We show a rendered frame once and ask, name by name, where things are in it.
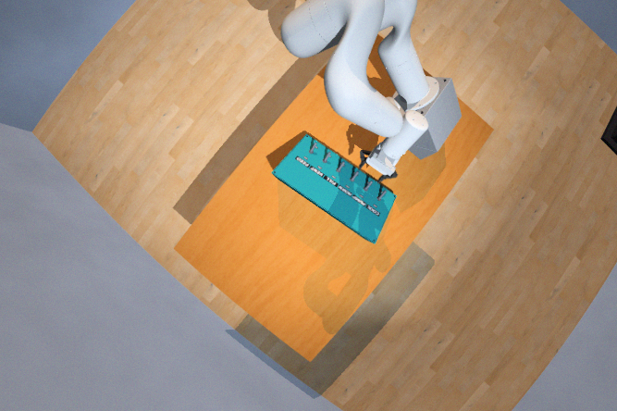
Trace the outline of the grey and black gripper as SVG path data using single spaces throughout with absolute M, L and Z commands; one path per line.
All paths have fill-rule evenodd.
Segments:
M 358 166 L 358 167 L 359 167 L 359 169 L 358 169 L 358 170 L 360 170 L 360 169 L 364 166 L 364 164 L 369 164 L 371 167 L 373 167 L 374 169 L 376 169 L 377 171 L 379 171 L 380 173 L 382 173 L 382 175 L 381 175 L 381 176 L 380 176 L 380 178 L 378 179 L 377 183 L 380 183 L 380 182 L 382 182 L 382 181 L 383 181 L 383 180 L 385 180 L 385 179 L 397 178 L 397 176 L 398 176 L 398 174 L 397 174 L 396 170 L 394 171 L 394 173 L 393 173 L 391 176 L 389 176 L 389 175 L 387 175 L 386 173 L 384 173 L 384 172 L 383 172 L 380 168 L 376 167 L 375 165 L 373 165 L 372 163 L 370 163 L 370 162 L 369 162 L 369 159 L 371 158 L 371 156 L 372 156 L 374 153 L 379 154 L 380 150 L 382 149 L 381 144 L 382 144 L 382 142 L 381 142 L 381 143 L 379 143 L 379 144 L 375 147 L 375 149 L 373 149 L 372 151 L 361 150 L 361 151 L 360 151 L 361 163 L 360 163 L 360 165 Z M 368 157 L 364 157 L 364 155 L 367 155 Z M 398 158 L 398 159 L 396 159 L 396 160 L 395 160 L 395 162 L 394 162 L 394 164 L 393 164 L 393 166 L 394 166 L 394 167 L 396 166 L 396 164 L 398 163 L 398 161 L 399 161 L 399 160 L 400 160 L 400 158 Z M 383 174 L 384 174 L 384 175 L 383 175 Z

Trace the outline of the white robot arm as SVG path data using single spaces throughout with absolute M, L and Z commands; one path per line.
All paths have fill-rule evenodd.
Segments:
M 416 7 L 417 0 L 307 0 L 281 25 L 282 41 L 294 56 L 314 56 L 337 45 L 324 74 L 327 100 L 342 118 L 386 137 L 369 162 L 389 176 L 395 160 L 428 129 L 426 118 L 415 110 L 431 103 L 439 91 L 413 46 Z M 393 98 L 382 95 L 366 74 L 377 34 L 390 26 L 377 51 L 401 98 L 397 91 Z

